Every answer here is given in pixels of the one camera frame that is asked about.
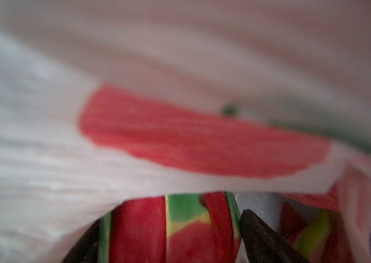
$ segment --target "red stripe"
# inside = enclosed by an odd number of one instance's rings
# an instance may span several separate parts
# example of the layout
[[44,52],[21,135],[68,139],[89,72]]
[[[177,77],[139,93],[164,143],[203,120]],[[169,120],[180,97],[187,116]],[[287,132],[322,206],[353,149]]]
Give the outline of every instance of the red stripe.
[[99,146],[179,169],[243,177],[291,175],[325,161],[330,142],[314,136],[201,114],[101,87],[80,117]]

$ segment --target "white plastic bag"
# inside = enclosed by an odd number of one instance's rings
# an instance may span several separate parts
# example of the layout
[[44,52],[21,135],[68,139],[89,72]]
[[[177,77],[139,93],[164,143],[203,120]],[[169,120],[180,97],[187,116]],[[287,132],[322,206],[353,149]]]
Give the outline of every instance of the white plastic bag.
[[58,262],[125,199],[325,193],[347,167],[363,173],[341,180],[342,212],[356,260],[371,261],[371,214],[359,213],[371,198],[356,195],[360,178],[371,185],[363,153],[333,141],[324,163],[272,180],[166,167],[79,132],[103,80],[200,112],[235,103],[243,117],[371,149],[371,3],[0,1],[0,262]]

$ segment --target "plastic bag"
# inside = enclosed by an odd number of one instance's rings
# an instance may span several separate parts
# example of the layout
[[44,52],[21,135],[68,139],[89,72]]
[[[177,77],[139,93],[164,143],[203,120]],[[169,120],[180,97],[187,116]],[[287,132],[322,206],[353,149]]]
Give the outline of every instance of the plastic bag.
[[[371,3],[237,6],[0,1],[0,261],[58,262],[125,199],[218,190],[331,196],[357,262],[371,261],[371,157],[212,114],[233,103],[371,152]],[[184,130],[202,139],[169,137]]]

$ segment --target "translucent plastic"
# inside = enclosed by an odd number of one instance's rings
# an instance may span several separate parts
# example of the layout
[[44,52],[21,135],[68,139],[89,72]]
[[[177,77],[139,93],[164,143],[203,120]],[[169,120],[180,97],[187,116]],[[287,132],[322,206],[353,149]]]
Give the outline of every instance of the translucent plastic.
[[103,80],[371,150],[371,1],[0,1],[0,262],[60,261],[125,199],[336,182],[355,258],[371,262],[370,156],[332,141],[325,163],[275,180],[168,168],[79,132]]

